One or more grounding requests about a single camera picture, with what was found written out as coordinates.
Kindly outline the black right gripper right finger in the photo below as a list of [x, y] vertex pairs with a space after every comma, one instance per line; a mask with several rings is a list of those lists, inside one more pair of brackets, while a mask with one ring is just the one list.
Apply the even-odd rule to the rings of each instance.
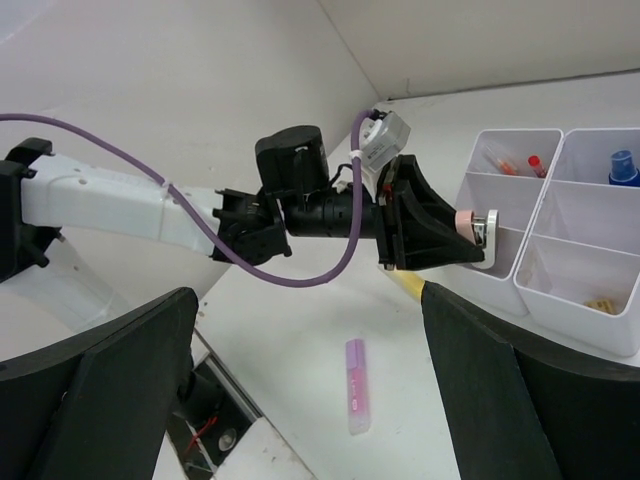
[[506, 322], [445, 287], [425, 336], [463, 479], [636, 479], [639, 369]]

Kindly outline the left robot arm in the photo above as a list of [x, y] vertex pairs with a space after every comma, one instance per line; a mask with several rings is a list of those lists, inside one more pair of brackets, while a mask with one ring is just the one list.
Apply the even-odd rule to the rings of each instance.
[[[330, 282], [372, 239], [388, 269], [419, 271], [496, 261], [498, 214], [479, 216], [444, 201], [403, 153], [408, 126], [393, 115], [358, 120], [350, 135], [350, 181], [330, 172], [320, 130], [290, 127], [259, 140], [256, 193], [182, 191], [149, 166], [135, 175], [94, 168], [57, 155], [50, 141], [29, 138], [1, 162], [1, 277], [46, 268], [65, 226], [125, 234], [180, 246], [233, 263], [268, 283], [308, 288]], [[343, 238], [337, 265], [310, 279], [269, 274], [288, 240]]]

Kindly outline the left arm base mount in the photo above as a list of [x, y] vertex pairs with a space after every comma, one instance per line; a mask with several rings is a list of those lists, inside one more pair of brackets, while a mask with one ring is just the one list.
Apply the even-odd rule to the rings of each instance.
[[215, 353], [190, 363], [167, 434], [188, 479], [211, 479], [263, 412]]

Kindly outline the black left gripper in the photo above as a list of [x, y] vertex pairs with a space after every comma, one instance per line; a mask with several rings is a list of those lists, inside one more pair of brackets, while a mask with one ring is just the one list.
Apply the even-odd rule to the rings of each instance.
[[[481, 262], [483, 249], [455, 232], [455, 209], [428, 183], [415, 155], [399, 155], [377, 180], [377, 200], [364, 189], [361, 239], [376, 239], [379, 263], [420, 271]], [[289, 234], [348, 238], [354, 217], [353, 190], [315, 192], [284, 200]]]

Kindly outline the red gel pen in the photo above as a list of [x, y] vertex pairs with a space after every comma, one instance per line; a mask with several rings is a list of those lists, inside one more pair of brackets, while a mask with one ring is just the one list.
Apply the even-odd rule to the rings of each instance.
[[530, 156], [527, 163], [537, 178], [544, 179], [546, 177], [547, 170], [539, 156]]

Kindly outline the pink highlighter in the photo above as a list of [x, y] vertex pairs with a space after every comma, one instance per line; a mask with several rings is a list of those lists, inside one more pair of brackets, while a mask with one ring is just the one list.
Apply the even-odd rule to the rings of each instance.
[[363, 339], [345, 345], [348, 429], [351, 435], [366, 433], [371, 425], [366, 351]]

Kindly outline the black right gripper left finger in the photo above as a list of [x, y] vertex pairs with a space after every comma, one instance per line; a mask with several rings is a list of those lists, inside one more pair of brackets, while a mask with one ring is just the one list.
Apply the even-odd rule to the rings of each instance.
[[152, 478], [197, 310], [182, 287], [2, 362], [2, 478]]

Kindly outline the orange-red gel pen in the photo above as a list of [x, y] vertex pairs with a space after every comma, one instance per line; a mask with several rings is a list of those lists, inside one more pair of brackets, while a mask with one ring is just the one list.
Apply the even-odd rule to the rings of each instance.
[[518, 176], [519, 171], [509, 160], [497, 155], [496, 153], [486, 150], [483, 153], [484, 158], [501, 174], [508, 176]]

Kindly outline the tan eraser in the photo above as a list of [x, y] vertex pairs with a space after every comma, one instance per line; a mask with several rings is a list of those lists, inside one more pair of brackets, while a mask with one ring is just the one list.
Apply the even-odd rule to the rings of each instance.
[[616, 314], [615, 305], [610, 299], [599, 298], [599, 299], [589, 300], [585, 302], [584, 305], [588, 308], [606, 313], [608, 315]]

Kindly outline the blue-capped glue bottle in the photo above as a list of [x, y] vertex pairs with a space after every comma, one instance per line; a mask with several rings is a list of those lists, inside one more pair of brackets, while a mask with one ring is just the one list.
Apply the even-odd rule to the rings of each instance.
[[638, 187], [639, 169], [636, 167], [630, 150], [619, 150], [610, 156], [611, 169], [608, 181], [610, 185]]

